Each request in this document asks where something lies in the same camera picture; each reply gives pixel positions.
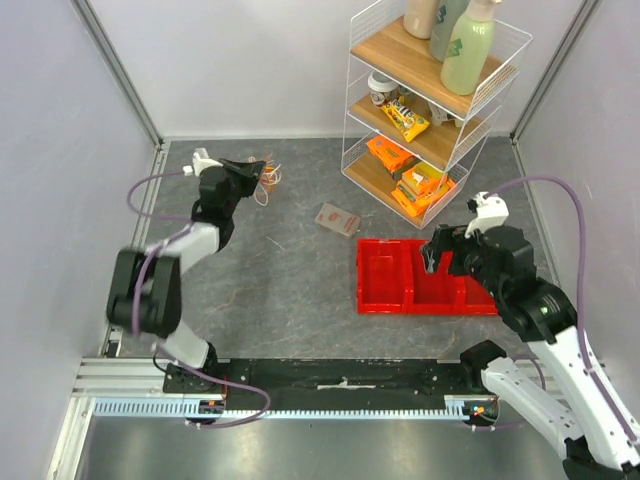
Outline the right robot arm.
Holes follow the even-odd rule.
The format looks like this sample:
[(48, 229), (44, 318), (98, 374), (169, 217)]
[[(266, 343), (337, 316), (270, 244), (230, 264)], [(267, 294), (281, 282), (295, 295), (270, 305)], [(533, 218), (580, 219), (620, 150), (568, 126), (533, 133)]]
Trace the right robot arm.
[(439, 225), (421, 248), (425, 268), (437, 271), (451, 254), (449, 274), (470, 276), (494, 300), (499, 317), (542, 361), (562, 398), (520, 374), (514, 360), (486, 340), (466, 351), (458, 381), (467, 392), (485, 389), (514, 408), (556, 451), (570, 479), (636, 479), (639, 452), (615, 415), (638, 426), (611, 386), (595, 379), (600, 366), (580, 337), (567, 295), (537, 274), (534, 249), (523, 232), (498, 226), (468, 234)]

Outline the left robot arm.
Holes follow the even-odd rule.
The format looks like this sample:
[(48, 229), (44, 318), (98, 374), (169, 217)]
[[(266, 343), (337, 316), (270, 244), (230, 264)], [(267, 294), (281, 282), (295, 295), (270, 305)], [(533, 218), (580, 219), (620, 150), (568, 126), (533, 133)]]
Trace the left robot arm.
[(183, 320), (182, 276), (227, 246), (234, 213), (254, 195), (267, 163), (200, 159), (183, 169), (198, 179), (198, 193), (185, 225), (145, 247), (126, 247), (116, 257), (106, 304), (110, 325), (138, 337), (155, 338), (169, 372), (184, 372), (198, 393), (230, 386), (219, 367), (215, 347)]

